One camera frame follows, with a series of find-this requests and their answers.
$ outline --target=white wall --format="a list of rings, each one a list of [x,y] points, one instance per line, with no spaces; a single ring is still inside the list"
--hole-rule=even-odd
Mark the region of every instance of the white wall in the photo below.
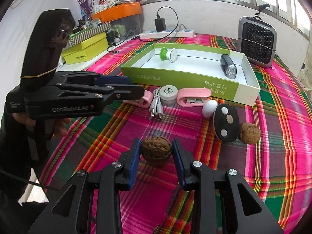
[[[43,11],[69,8],[75,21],[81,18],[75,0],[18,0],[0,22],[0,116],[8,92],[20,82],[21,68],[29,38]]]
[[[143,31],[155,30],[156,13],[161,6],[171,6],[179,21],[196,33],[213,34],[237,39],[238,22],[243,16],[254,16],[256,11],[244,6],[211,0],[171,0],[142,6],[141,25]],[[169,8],[160,10],[166,19],[167,29],[177,25],[174,12]],[[277,30],[277,54],[295,76],[299,74],[305,60],[309,41],[285,23],[262,13],[261,18]]]

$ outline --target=white usb cable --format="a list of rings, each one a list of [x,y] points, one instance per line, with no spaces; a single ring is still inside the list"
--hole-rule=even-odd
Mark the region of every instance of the white usb cable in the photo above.
[[[160,102],[160,89],[154,90],[154,99],[149,107],[149,111],[151,112],[151,116],[149,119],[152,119],[154,116],[158,116],[160,119],[163,119],[163,106]]]

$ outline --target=plaid tablecloth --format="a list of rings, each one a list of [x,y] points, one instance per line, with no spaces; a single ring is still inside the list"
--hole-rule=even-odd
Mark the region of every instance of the plaid tablecloth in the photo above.
[[[161,42],[208,45],[236,50],[232,39],[197,35],[194,39],[172,38]],[[132,40],[89,68],[103,74],[120,75],[120,66],[150,43]],[[61,188],[79,170],[101,170],[129,150],[132,139],[164,136],[179,138],[183,147],[212,169],[237,169],[258,193],[285,233],[290,233],[312,201],[312,112],[301,85],[278,56],[273,68],[254,68],[261,87],[250,107],[226,102],[238,110],[240,122],[260,127],[255,145],[238,139],[222,143],[213,123],[204,119],[201,108],[164,107],[164,120],[149,120],[148,110],[115,102],[100,117],[72,119],[61,142],[53,140],[51,157],[37,169],[40,182]],[[93,216],[96,216],[95,193]],[[137,182],[131,192],[121,192],[121,216],[125,234],[189,233],[193,192],[177,185],[173,160],[160,168],[141,158]]]

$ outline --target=human hand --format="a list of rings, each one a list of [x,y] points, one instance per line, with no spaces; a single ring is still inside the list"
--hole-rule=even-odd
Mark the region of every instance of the human hand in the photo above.
[[[14,113],[12,114],[13,118],[21,124],[24,124],[26,126],[34,126],[36,125],[36,121],[29,118],[27,113]],[[53,133],[56,138],[62,139],[67,134],[67,130],[65,127],[65,124],[68,124],[71,122],[71,119],[57,119],[55,121],[54,127],[53,127]]]

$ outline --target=space heater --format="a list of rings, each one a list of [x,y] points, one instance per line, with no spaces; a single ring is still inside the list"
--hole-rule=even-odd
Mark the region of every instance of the space heater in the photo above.
[[[238,25],[238,51],[258,66],[272,65],[277,43],[277,32],[273,26],[258,16],[269,4],[259,5],[255,17],[242,17]]]

